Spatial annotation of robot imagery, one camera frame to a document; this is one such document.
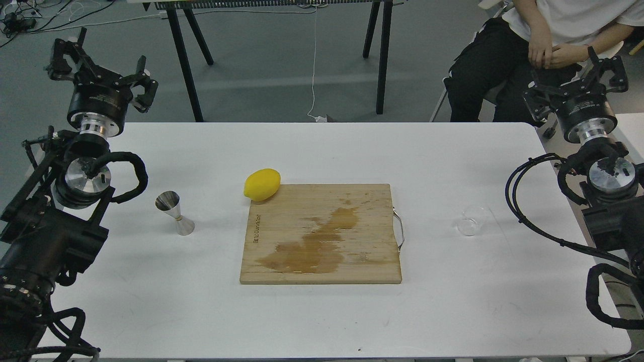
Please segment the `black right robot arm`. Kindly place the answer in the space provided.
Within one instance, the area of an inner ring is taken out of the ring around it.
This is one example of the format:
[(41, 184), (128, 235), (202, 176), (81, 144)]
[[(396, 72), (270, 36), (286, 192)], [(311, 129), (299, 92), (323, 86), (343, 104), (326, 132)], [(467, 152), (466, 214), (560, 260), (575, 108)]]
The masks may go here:
[[(628, 90), (628, 79), (619, 56), (601, 59), (589, 47), (591, 68), (586, 75), (554, 87), (534, 76), (533, 85), (523, 94), (533, 119), (544, 122), (554, 113), (566, 142), (580, 148), (566, 158), (547, 153), (530, 158), (509, 176), (505, 198), (509, 209), (531, 231), (593, 257), (603, 263), (592, 266), (587, 275), (586, 306), (598, 320), (615, 328), (642, 330), (642, 319), (614, 318), (599, 304), (601, 275), (610, 275), (626, 284), (642, 306), (643, 201), (642, 164), (626, 160), (628, 149), (609, 137), (618, 125), (606, 95)], [(594, 247), (583, 246), (552, 236), (531, 222), (521, 211), (518, 185), (524, 175), (540, 163), (557, 161), (557, 185), (572, 202), (584, 206), (583, 219)]]

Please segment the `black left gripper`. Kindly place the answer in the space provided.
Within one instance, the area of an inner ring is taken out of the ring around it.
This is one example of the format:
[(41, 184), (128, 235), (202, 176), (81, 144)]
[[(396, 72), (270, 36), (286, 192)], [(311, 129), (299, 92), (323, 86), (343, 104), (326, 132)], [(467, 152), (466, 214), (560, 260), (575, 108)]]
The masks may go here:
[[(105, 80), (103, 71), (83, 49), (86, 36), (87, 28), (82, 27), (75, 40), (55, 39), (45, 71), (50, 80), (74, 84), (67, 110), (69, 125), (80, 132), (116, 137), (124, 131), (129, 104), (140, 113), (149, 111), (158, 82), (145, 69), (146, 57), (141, 55), (134, 74), (101, 83)], [(132, 91), (136, 87), (143, 89), (137, 96)]]

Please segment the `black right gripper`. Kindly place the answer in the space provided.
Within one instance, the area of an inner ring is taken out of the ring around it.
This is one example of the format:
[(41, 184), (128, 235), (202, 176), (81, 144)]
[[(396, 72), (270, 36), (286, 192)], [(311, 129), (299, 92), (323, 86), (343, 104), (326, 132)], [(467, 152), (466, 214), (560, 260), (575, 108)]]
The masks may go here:
[[(533, 118), (535, 126), (546, 124), (551, 113), (555, 113), (564, 140), (570, 143), (607, 137), (618, 125), (610, 107), (607, 93), (624, 93), (629, 90), (622, 59), (618, 55), (600, 59), (593, 46), (588, 48), (592, 67), (581, 80), (564, 86), (547, 85), (533, 75), (533, 80), (523, 92), (523, 99)], [(610, 72), (609, 84), (602, 83), (606, 72)]]

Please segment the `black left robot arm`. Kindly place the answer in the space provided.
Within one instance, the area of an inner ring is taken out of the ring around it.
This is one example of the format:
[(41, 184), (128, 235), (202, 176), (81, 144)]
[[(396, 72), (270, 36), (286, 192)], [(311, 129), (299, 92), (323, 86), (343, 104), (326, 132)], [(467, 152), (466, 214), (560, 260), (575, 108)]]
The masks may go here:
[(46, 70), (52, 80), (69, 80), (74, 90), (67, 113), (72, 130), (48, 129), (25, 140), (34, 171), (2, 212), (2, 361), (29, 361), (56, 353), (92, 361), (100, 350), (82, 339), (82, 309), (54, 311), (51, 294), (71, 286), (99, 254), (108, 229), (100, 225), (109, 204), (145, 191), (148, 176), (135, 153), (111, 151), (108, 139), (124, 131), (127, 108), (145, 113), (158, 82), (140, 57), (135, 73), (122, 76), (93, 62), (83, 49), (87, 30), (76, 40), (56, 39)]

